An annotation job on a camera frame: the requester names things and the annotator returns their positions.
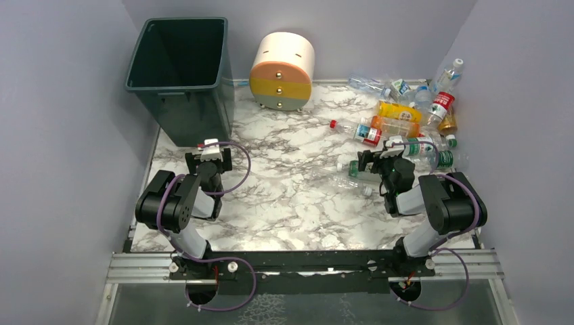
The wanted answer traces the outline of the green label clear bottle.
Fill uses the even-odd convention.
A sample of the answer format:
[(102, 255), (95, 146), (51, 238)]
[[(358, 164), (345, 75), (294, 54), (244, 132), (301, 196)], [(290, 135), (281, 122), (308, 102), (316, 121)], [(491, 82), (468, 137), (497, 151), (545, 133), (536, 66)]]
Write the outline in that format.
[(359, 162), (357, 160), (351, 160), (350, 162), (336, 164), (336, 170), (341, 173), (345, 173), (351, 178), (372, 182), (380, 183), (381, 177), (377, 173), (372, 172), (372, 163), (368, 163), (363, 171), (359, 170)]

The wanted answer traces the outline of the red cap labelled bottle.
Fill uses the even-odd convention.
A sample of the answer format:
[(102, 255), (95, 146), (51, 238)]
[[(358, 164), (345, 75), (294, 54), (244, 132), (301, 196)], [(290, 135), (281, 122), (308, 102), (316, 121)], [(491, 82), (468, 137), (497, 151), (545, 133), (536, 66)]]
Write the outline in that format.
[(381, 131), (368, 125), (345, 120), (331, 120), (329, 127), (365, 145), (376, 147), (380, 143)]

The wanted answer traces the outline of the clear crushed bottle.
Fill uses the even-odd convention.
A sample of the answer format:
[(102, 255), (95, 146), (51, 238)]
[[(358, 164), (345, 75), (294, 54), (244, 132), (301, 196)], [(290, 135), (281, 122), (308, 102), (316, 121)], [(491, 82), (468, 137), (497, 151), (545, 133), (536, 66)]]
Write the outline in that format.
[(323, 169), (314, 170), (310, 172), (310, 180), (315, 182), (317, 185), (321, 185), (324, 188), (335, 190), (337, 192), (346, 190), (348, 192), (367, 197), (373, 194), (373, 189), (369, 185), (332, 171)]

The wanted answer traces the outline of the orange drink bottle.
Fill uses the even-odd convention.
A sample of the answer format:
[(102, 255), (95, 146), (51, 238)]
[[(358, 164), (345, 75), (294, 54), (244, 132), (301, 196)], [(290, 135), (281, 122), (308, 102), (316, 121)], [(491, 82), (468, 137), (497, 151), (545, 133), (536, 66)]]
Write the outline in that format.
[(420, 126), (417, 123), (383, 116), (373, 116), (370, 126), (380, 130), (386, 136), (418, 137), (420, 134)]

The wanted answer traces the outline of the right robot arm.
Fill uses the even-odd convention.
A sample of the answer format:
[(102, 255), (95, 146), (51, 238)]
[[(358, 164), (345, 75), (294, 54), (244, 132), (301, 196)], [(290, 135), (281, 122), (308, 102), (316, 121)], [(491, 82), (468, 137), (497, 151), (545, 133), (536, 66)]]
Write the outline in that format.
[(396, 266), (421, 264), (432, 251), (487, 222), (487, 207), (461, 172), (416, 177), (415, 165), (402, 155), (358, 152), (359, 171), (368, 167), (380, 177), (379, 194), (392, 217), (425, 214), (413, 232), (393, 247)]

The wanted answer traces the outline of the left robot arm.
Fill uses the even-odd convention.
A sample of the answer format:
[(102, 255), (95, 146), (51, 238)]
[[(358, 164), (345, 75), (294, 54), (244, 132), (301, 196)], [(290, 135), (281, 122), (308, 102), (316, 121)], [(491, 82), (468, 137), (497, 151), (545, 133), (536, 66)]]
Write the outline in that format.
[(214, 220), (222, 207), (221, 175), (232, 170), (231, 150), (215, 147), (185, 155), (189, 174), (159, 170), (135, 205), (137, 222), (157, 230), (184, 257), (203, 259), (210, 244), (192, 219)]

